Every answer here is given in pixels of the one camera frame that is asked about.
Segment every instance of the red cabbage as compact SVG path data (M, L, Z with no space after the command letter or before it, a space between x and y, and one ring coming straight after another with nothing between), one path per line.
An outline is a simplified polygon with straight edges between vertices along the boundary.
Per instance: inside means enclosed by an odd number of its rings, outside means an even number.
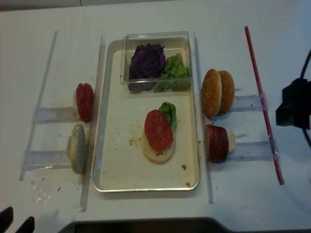
M160 77L165 66L165 55L160 44L138 46L131 60L129 80L154 79ZM130 83L130 91L151 90L156 83Z

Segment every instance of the table surface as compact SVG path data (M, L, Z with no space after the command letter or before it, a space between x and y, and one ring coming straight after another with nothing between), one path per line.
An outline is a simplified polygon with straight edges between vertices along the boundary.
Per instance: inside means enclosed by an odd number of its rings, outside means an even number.
M205 216L234 231L311 229L310 148L300 129L275 122L281 90L299 76L311 48L310 9L307 0L196 0L0 13L0 210L14 209L8 232L15 232L29 216L35 217L36 232L46 233L79 221ZM59 62L51 67L61 75L70 65L81 65L69 59L83 57L83 48L75 50L77 38L94 49L101 35L107 48L129 33L195 31L201 76L209 68L225 66L233 77L244 73L254 78L246 25L269 102L283 186L278 185L271 162L231 162L221 170L212 168L214 204L208 203L203 167L198 187L185 193L105 195L90 183L87 210L81 213L82 185L70 169L31 171L24 181L18 180L54 31L63 48L73 44L68 50L74 55L67 57L64 49L64 56L59 52ZM81 65L80 71L96 77L97 63Z

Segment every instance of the bread slice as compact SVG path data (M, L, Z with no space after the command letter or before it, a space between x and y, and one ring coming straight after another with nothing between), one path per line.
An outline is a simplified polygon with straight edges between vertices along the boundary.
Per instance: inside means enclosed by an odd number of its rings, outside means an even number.
M220 109L218 112L218 116L223 116L227 112L229 112L231 105L234 100L235 90L234 90L234 82L231 74L228 71L221 70L219 71L219 75L222 81L222 100Z
M71 161L72 170L82 173L86 158L86 136L82 124L74 126L68 138L66 154Z
M140 144L142 152L150 161L162 164L168 161L174 154L176 147L176 138L175 134L173 133L173 142L164 150L156 151L149 145L148 138L145 134L145 131L143 131L141 135Z
M217 116L222 100L222 82L218 71L210 69L202 84L202 107L209 118Z

